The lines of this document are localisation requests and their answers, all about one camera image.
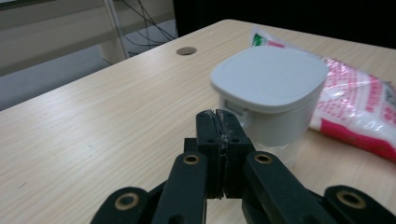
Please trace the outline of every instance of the container lid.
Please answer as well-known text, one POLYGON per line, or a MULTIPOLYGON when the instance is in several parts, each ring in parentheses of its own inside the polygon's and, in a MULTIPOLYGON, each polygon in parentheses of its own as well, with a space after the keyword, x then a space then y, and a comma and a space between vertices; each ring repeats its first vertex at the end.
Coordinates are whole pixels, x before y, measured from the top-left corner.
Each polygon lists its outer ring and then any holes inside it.
POLYGON ((262 113, 278 113, 312 100, 328 67, 319 57, 295 49, 259 46, 220 63, 211 82, 220 95, 262 113))

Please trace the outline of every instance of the wooden table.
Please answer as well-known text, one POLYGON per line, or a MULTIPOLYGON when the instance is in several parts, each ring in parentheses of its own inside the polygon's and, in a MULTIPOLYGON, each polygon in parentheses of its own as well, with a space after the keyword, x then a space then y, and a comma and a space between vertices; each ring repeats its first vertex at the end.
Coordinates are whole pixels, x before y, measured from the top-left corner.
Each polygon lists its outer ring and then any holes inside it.
MULTIPOLYGON (((249 48, 251 23, 221 21, 0 113, 0 223, 89 223, 105 198, 167 179, 195 115, 219 106, 212 69, 249 48), (184 47, 197 49, 178 55, 184 47)), ((396 82, 396 50, 263 26, 271 35, 396 82)), ((344 184, 396 214, 396 164, 312 130, 290 169, 316 193, 344 184)), ((207 223, 245 223, 210 200, 207 223)))

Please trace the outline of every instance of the plastic bag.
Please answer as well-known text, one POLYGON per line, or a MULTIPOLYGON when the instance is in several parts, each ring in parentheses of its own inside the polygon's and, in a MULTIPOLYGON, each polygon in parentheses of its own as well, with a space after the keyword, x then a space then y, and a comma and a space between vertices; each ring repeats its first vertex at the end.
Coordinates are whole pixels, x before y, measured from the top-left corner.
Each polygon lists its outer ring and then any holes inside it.
MULTIPOLYGON (((312 54, 274 38, 257 26, 253 26, 249 41, 251 47, 272 46, 312 54)), ((309 128, 396 161, 394 87, 346 63, 321 58, 330 71, 309 128)))

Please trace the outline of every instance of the black cable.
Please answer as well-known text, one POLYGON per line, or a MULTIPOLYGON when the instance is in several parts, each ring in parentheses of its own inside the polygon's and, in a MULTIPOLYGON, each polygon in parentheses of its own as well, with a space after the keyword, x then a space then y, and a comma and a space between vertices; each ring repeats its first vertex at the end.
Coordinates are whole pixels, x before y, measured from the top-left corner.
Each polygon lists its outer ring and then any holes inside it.
POLYGON ((129 43, 136 45, 136 46, 141 46, 141 47, 158 47, 161 44, 157 44, 157 45, 152 45, 152 44, 137 44, 134 41, 132 41, 131 39, 129 39, 126 35, 124 36, 126 40, 128 40, 129 43))
MULTIPOLYGON (((142 3, 140 2, 140 0, 138 0, 138 3, 140 4, 140 6, 143 8, 143 11, 146 12, 148 14, 148 18, 151 19, 152 22, 154 22, 154 19, 152 19, 148 13, 148 11, 146 10, 145 7, 143 7, 142 3)), ((168 40, 172 40, 175 39, 172 35, 170 35, 169 33, 165 32, 165 30, 160 30, 161 33, 163 33, 163 35, 168 39, 168 40)))
POLYGON ((138 2, 139 5, 140 5, 140 10, 142 11, 143 17, 145 18, 144 21, 145 21, 146 35, 148 36, 148 38, 147 38, 147 41, 148 41, 148 48, 151 49, 151 46, 149 45, 149 44, 150 44, 150 42, 149 42, 149 28, 148 28, 148 22, 147 22, 147 20, 146 20, 145 10, 143 9, 142 2, 141 2, 140 0, 137 0, 137 2, 138 2))
POLYGON ((149 22, 151 25, 154 25, 158 30, 161 31, 161 33, 163 33, 163 35, 164 35, 168 40, 172 40, 172 39, 169 38, 169 36, 172 37, 173 39, 175 39, 172 35, 169 35, 169 33, 167 33, 164 29, 162 29, 161 27, 159 27, 159 26, 154 22, 154 20, 150 17, 150 15, 148 15, 148 17, 151 19, 151 21, 148 20, 146 17, 144 17, 144 16, 143 16, 141 13, 139 13, 136 9, 134 9, 133 7, 131 7, 128 3, 126 3, 125 0, 121 0, 121 2, 122 2, 125 6, 127 6, 128 8, 130 8, 132 11, 134 11, 137 15, 139 15, 143 20, 149 22))

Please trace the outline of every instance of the floor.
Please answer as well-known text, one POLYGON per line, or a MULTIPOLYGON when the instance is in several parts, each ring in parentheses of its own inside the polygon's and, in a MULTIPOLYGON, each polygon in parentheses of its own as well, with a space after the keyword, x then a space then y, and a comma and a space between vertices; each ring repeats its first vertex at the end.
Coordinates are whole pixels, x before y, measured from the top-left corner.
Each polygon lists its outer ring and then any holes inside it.
MULTIPOLYGON (((177 37, 175 20, 124 36, 130 57, 177 37)), ((0 77, 0 111, 54 90, 111 64, 92 46, 72 54, 0 77)))

